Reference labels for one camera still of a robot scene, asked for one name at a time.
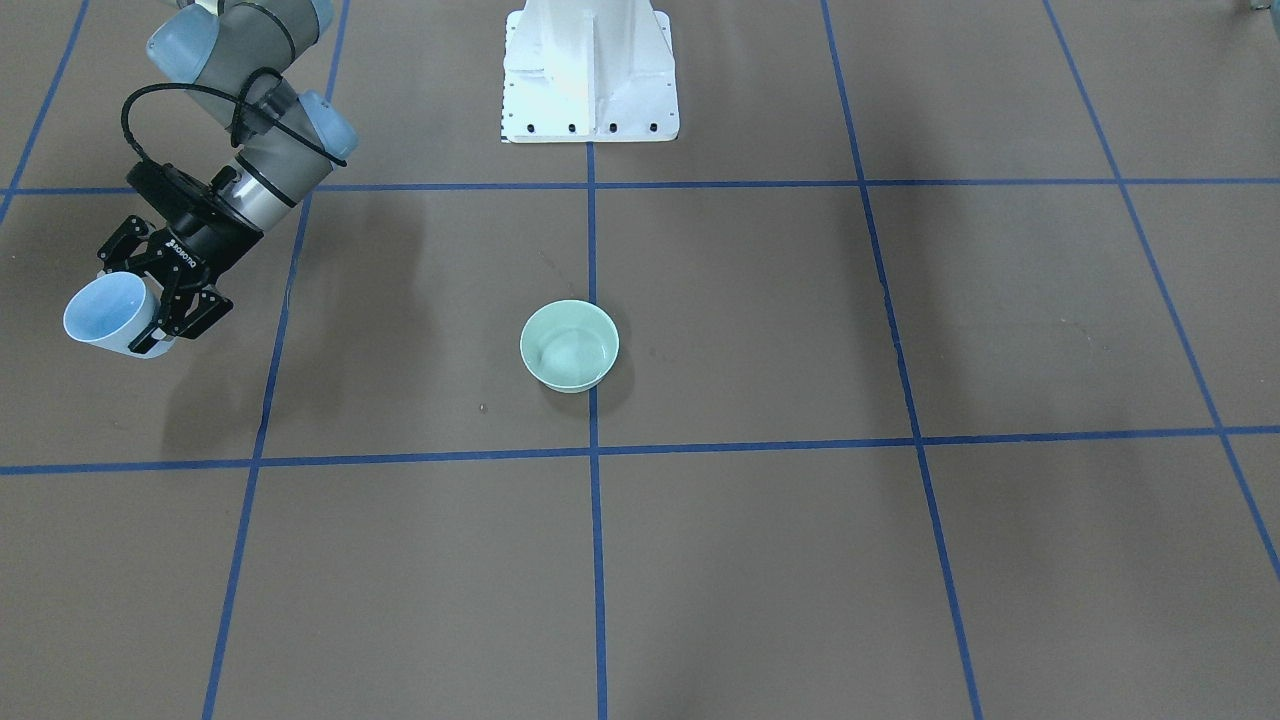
light blue cup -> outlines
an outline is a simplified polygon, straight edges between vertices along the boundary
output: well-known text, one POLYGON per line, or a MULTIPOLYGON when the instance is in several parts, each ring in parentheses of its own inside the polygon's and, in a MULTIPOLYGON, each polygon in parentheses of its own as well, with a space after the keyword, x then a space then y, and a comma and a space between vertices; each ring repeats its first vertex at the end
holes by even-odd
POLYGON ((520 356, 547 387, 557 392, 588 391, 618 359, 618 328, 590 302, 559 300, 525 323, 520 356))
POLYGON ((129 343, 151 324, 160 302, 133 273, 109 273, 84 286, 63 313, 63 329, 72 340, 129 357, 159 357, 173 347, 163 340, 146 355, 129 352, 129 343))

mint green cup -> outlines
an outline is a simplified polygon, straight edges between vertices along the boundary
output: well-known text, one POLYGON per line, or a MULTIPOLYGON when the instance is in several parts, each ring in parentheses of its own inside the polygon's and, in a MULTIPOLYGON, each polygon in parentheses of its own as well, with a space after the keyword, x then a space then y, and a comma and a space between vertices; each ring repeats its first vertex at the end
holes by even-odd
POLYGON ((603 380, 618 359, 618 328, 590 302, 558 300, 525 323, 520 356, 547 387, 584 392, 603 380))

blue joint cap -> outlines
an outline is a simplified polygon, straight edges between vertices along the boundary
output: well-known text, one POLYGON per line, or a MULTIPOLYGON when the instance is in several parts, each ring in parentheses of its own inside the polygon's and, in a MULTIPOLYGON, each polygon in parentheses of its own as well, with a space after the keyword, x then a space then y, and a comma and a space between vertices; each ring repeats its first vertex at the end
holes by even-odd
POLYGON ((334 109, 319 92, 308 90, 298 97, 302 109, 311 120, 311 127, 320 136, 320 143, 334 158, 346 160, 360 145, 360 135, 351 127, 347 118, 334 109))
POLYGON ((196 82, 218 44, 218 15, 187 5, 147 41, 147 56, 172 82, 196 82))
POLYGON ((316 22, 320 23, 316 37, 320 37, 333 24, 333 0, 311 0, 311 6, 316 9, 316 22))

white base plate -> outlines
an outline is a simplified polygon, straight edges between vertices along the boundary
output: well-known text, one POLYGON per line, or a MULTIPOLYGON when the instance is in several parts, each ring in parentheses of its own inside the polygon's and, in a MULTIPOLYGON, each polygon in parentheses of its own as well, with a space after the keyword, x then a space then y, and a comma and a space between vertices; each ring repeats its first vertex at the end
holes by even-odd
MULTIPOLYGON (((507 17, 507 47, 524 10, 507 17)), ((671 18, 654 10, 671 44, 671 18)), ((547 78, 507 73, 502 94, 503 142, 662 142, 680 133, 676 76, 637 77, 600 101, 598 127, 586 127, 588 109, 566 97, 547 78)))

white mounting bracket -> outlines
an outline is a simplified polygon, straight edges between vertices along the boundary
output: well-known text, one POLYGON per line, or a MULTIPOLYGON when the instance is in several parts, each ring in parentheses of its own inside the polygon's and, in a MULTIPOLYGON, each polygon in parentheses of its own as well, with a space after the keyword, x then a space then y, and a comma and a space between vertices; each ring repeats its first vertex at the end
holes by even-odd
POLYGON ((507 17, 502 140, 675 140, 671 49, 671 18, 649 0, 527 0, 507 17))

